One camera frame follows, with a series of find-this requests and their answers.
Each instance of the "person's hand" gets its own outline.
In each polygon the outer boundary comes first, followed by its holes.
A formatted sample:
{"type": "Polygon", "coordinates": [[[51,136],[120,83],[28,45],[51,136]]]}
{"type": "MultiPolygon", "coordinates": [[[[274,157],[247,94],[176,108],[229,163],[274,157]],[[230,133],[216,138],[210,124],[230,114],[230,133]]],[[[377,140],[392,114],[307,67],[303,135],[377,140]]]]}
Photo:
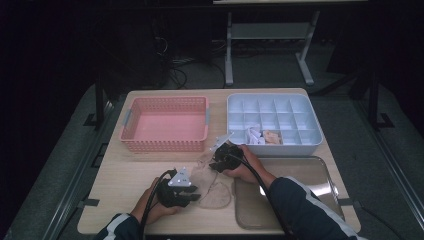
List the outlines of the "person's hand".
{"type": "MultiPolygon", "coordinates": [[[[141,222],[141,218],[143,217],[144,210],[146,209],[146,204],[149,199],[150,193],[153,191],[153,187],[155,186],[158,180],[159,178],[155,178],[153,180],[150,188],[144,191],[143,195],[138,200],[137,205],[131,211],[131,215],[137,218],[139,223],[141,222]]],[[[156,196],[153,198],[152,206],[150,206],[150,208],[151,209],[147,217],[146,224],[154,223],[163,216],[174,215],[182,209],[182,207],[179,207],[179,206],[167,208],[163,206],[160,202],[158,202],[158,199],[156,196]]]]}
{"type": "MultiPolygon", "coordinates": [[[[245,160],[249,163],[250,166],[253,167],[253,169],[255,169],[255,171],[264,181],[265,186],[269,188],[272,181],[274,181],[275,176],[265,169],[261,160],[259,160],[259,158],[254,153],[252,153],[245,144],[240,145],[239,148],[243,150],[245,160]]],[[[240,178],[243,181],[250,183],[258,182],[253,173],[244,164],[240,164],[240,166],[234,170],[224,170],[223,174],[229,177],[240,178]]]]}

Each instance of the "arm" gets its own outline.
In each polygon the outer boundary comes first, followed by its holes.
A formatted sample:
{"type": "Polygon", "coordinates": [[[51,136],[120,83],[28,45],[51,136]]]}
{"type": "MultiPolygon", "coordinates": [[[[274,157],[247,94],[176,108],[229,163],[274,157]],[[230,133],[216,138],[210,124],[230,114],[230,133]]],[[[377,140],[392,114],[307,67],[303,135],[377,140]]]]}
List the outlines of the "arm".
{"type": "Polygon", "coordinates": [[[358,239],[355,231],[292,177],[270,186],[271,201],[300,239],[358,239]]]}
{"type": "MultiPolygon", "coordinates": [[[[112,221],[104,227],[94,238],[95,240],[106,239],[106,237],[114,237],[111,239],[116,240],[129,240],[140,239],[140,222],[146,209],[147,200],[153,190],[153,186],[158,181],[156,178],[150,188],[144,191],[143,195],[138,200],[134,209],[130,214],[123,213],[117,214],[112,218],[112,221]]],[[[156,222],[162,216],[173,215],[181,210],[181,207],[170,207],[166,208],[158,202],[156,196],[153,200],[155,204],[150,208],[149,215],[147,218],[147,224],[156,222]]]]}
{"type": "MultiPolygon", "coordinates": [[[[357,239],[355,231],[302,183],[294,178],[276,178],[269,173],[261,161],[241,145],[246,160],[262,178],[270,192],[270,201],[284,221],[291,226],[300,239],[357,239]]],[[[225,170],[230,177],[257,183],[254,175],[244,165],[234,170],[225,170]]]]}

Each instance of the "organizer compartment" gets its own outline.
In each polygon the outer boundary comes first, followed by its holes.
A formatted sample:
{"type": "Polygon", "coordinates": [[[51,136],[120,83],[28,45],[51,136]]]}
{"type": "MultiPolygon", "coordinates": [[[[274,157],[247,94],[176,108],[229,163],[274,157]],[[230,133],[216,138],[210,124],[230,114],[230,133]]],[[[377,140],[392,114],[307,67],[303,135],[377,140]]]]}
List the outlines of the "organizer compartment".
{"type": "Polygon", "coordinates": [[[302,94],[237,93],[227,99],[227,132],[230,141],[247,144],[261,156],[310,155],[323,135],[309,98],[302,94]],[[249,128],[270,130],[281,144],[248,144],[249,128]]]}

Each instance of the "floor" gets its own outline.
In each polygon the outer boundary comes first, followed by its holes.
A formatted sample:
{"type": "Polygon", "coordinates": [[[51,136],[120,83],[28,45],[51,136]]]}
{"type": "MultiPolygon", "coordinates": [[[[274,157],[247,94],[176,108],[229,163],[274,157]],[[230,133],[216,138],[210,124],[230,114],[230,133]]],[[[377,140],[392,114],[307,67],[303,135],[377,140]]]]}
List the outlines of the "floor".
{"type": "MultiPolygon", "coordinates": [[[[171,70],[163,89],[222,88],[224,58],[220,44],[214,43],[217,54],[209,63],[190,61],[189,57],[174,59],[177,70],[171,70]]],[[[296,87],[313,93],[343,77],[326,72],[334,49],[331,44],[311,46],[307,63],[315,80],[313,86],[304,83],[295,61],[294,53],[302,42],[239,44],[239,54],[233,59],[232,88],[296,87]]],[[[424,140],[402,113],[394,96],[382,86],[379,113],[386,113],[395,127],[378,132],[372,129],[366,120],[367,97],[351,100],[348,97],[351,85],[349,82],[324,96],[313,96],[311,102],[347,191],[356,203],[362,226],[359,235],[368,239],[424,239],[424,228],[417,221],[417,213],[411,210],[413,204],[405,197],[405,186],[402,187],[391,167],[393,162],[397,163],[417,198],[424,199],[420,171],[424,169],[424,140]]],[[[6,239],[92,239],[93,236],[77,231],[82,212],[78,206],[95,180],[101,154],[124,100],[122,95],[106,105],[105,122],[95,130],[93,126],[84,126],[87,117],[95,113],[94,86],[87,89],[6,239]]]]}

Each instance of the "basket handle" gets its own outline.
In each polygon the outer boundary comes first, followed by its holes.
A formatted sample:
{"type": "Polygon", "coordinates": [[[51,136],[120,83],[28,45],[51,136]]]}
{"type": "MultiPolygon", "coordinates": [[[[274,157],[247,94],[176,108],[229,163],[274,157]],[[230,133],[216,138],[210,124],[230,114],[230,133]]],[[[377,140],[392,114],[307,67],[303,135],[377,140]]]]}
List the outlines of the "basket handle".
{"type": "Polygon", "coordinates": [[[122,125],[124,126],[124,128],[127,127],[128,121],[130,120],[132,114],[132,110],[128,109],[127,112],[125,113],[125,117],[124,117],[124,121],[122,122],[122,125]]]}
{"type": "Polygon", "coordinates": [[[209,108],[206,108],[206,111],[205,111],[205,124],[206,125],[209,125],[209,116],[210,116],[209,108]]]}

